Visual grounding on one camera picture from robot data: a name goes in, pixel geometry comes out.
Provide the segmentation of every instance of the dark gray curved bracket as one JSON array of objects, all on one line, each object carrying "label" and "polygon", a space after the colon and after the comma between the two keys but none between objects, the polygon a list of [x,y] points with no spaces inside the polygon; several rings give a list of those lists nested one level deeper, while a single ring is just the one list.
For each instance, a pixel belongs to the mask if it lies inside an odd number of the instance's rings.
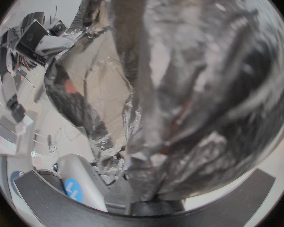
[{"label": "dark gray curved bracket", "polygon": [[275,178],[257,169],[226,197],[201,209],[158,217],[107,214],[73,201],[30,171],[15,180],[17,189],[35,216],[46,227],[243,227],[261,206]]}]

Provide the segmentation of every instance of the blue logo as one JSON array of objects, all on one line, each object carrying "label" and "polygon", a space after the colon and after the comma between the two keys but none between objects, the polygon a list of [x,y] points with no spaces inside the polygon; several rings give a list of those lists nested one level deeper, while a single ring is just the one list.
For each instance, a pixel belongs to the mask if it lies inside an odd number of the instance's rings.
[{"label": "blue logo", "polygon": [[24,173],[23,172],[19,172],[19,171],[13,172],[11,174],[11,187],[13,188],[14,192],[18,195],[18,197],[20,197],[20,195],[19,195],[19,193],[18,193],[18,191],[16,189],[14,180],[16,180],[19,177],[22,177],[23,175],[24,175]]},{"label": "blue logo", "polygon": [[69,178],[65,181],[64,184],[65,191],[67,195],[80,203],[83,202],[83,194],[80,187],[80,184],[73,178]]}]

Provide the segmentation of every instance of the blue circular sticker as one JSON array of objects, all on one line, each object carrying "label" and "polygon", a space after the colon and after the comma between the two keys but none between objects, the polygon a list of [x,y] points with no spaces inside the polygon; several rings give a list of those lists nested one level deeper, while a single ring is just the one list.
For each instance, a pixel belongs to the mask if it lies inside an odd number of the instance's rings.
[{"label": "blue circular sticker", "polygon": [[65,191],[67,195],[80,203],[83,202],[83,194],[80,187],[80,184],[73,178],[69,178],[65,181],[64,184]]},{"label": "blue circular sticker", "polygon": [[20,197],[20,195],[19,195],[19,193],[18,193],[18,191],[16,189],[14,180],[16,180],[17,178],[19,178],[19,177],[21,177],[23,175],[24,175],[23,172],[16,171],[16,172],[13,172],[11,174],[11,178],[10,178],[10,180],[11,180],[11,187],[13,188],[14,192],[18,195],[18,197]]}]

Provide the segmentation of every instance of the crumpled plastic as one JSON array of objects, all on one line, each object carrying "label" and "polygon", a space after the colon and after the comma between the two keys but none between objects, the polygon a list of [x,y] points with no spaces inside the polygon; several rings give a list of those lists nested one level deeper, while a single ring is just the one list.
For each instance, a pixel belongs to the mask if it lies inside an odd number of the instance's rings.
[{"label": "crumpled plastic", "polygon": [[105,1],[134,86],[124,170],[140,201],[213,191],[268,156],[284,128],[284,22],[269,0]]}]

